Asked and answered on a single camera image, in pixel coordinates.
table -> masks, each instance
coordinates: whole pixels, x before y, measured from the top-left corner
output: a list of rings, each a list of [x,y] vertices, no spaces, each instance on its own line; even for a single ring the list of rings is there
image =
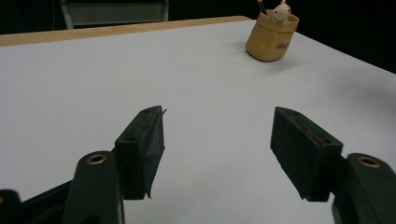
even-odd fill
[[[162,105],[153,197],[124,202],[127,223],[332,223],[332,199],[301,201],[269,148],[275,106],[332,133],[344,156],[394,169],[396,76],[298,33],[282,60],[256,61],[245,51],[254,23],[0,36],[0,189],[27,200],[70,180],[82,156]]]

